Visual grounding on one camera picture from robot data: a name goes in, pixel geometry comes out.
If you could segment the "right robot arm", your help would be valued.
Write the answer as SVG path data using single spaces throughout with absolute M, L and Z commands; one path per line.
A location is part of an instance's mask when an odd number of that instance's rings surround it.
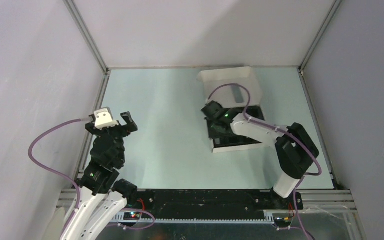
M 271 185 L 271 204 L 284 209 L 291 202 L 291 194 L 307 176 L 323 172 L 317 158 L 320 154 L 306 129 L 299 123 L 291 126 L 273 125 L 244 112 L 226 111 L 207 116 L 208 135 L 212 140 L 233 138 L 250 139 L 276 152 L 280 174 Z

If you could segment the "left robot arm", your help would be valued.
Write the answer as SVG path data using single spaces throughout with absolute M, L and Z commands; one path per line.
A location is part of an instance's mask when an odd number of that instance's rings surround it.
M 122 209 L 138 202 L 138 188 L 119 179 L 126 162 L 124 139 L 138 131 L 130 112 L 121 113 L 122 125 L 113 119 L 109 108 L 90 115 L 85 129 L 95 136 L 90 150 L 91 160 L 77 181 L 80 195 L 75 199 L 73 216 L 67 219 L 62 240 L 94 240 L 110 220 Z

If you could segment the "white box with black tray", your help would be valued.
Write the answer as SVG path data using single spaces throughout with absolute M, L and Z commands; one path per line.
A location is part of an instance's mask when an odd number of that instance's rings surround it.
M 265 119 L 261 101 L 263 91 L 252 67 L 234 67 L 203 70 L 197 79 L 203 83 L 206 102 L 215 101 L 228 111 L 246 113 L 253 118 Z M 218 132 L 215 122 L 206 120 L 211 151 L 214 154 L 263 148 L 265 145 L 252 138 L 232 132 Z

